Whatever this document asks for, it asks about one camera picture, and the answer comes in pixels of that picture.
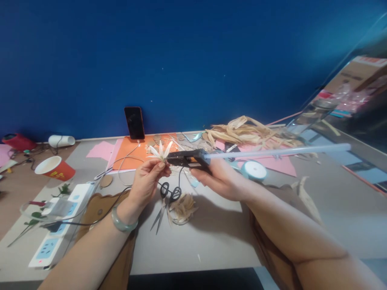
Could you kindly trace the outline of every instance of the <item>power outlet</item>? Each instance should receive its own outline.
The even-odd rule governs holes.
[[[75,208],[77,207],[78,203],[73,203],[73,205],[70,207],[69,212],[67,213],[67,216],[72,215]]]
[[[54,248],[58,240],[59,239],[57,238],[46,240],[46,242],[43,244],[42,248],[40,249],[39,254],[36,256],[36,259],[38,260],[48,259],[51,256],[51,254],[54,252]]]
[[[51,232],[50,233],[50,236],[58,236],[58,235],[60,235],[61,233],[63,233],[63,231],[65,230],[66,226],[67,226],[66,224],[61,224],[56,232]]]

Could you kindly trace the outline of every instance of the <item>smartphone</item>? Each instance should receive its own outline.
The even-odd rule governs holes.
[[[126,123],[128,124],[129,136],[132,140],[144,140],[144,125],[140,107],[125,107]]]

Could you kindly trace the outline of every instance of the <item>scissors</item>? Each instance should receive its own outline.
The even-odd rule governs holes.
[[[161,219],[162,219],[162,216],[164,215],[164,210],[166,208],[165,198],[168,195],[168,192],[171,193],[171,197],[169,198],[169,203],[168,203],[168,205],[170,205],[171,203],[175,202],[176,200],[178,200],[180,198],[180,196],[181,196],[181,188],[177,186],[173,190],[173,192],[171,192],[171,191],[169,191],[169,183],[168,182],[164,182],[161,185],[160,195],[161,195],[161,198],[162,198],[162,206],[161,206],[160,211],[158,212],[158,215],[157,215],[156,219],[153,222],[152,227],[150,228],[150,230],[152,230],[154,225],[156,224],[156,222],[158,220],[156,234],[158,233],[158,229],[160,228]]]

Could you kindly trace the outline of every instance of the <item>orange paper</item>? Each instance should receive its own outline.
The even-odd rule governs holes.
[[[168,146],[169,142],[172,141],[171,136],[175,138],[175,140],[177,139],[176,133],[161,135],[161,139],[164,140],[164,146],[163,146],[164,150]],[[130,155],[146,161],[147,159],[149,159],[149,158],[146,158],[147,156],[153,155],[151,153],[150,154],[146,153],[146,145],[150,141],[153,141],[153,135],[145,136],[144,140],[140,140],[140,146],[136,148],[138,144],[137,140],[132,140],[129,137],[125,137],[115,160],[125,157],[130,151],[136,148],[136,150],[134,150]],[[154,148],[158,151],[158,144],[156,144]],[[178,151],[177,145],[173,143],[170,149],[170,152],[176,152],[176,151]],[[118,161],[114,163],[113,170],[118,170],[120,168],[121,162],[122,161]],[[142,164],[142,161],[140,160],[133,159],[133,158],[125,158],[124,163],[121,166],[121,170],[136,169],[141,164]]]

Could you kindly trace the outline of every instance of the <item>blue wall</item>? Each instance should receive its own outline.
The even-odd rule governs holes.
[[[2,1],[0,135],[190,131],[297,112],[385,0]]]

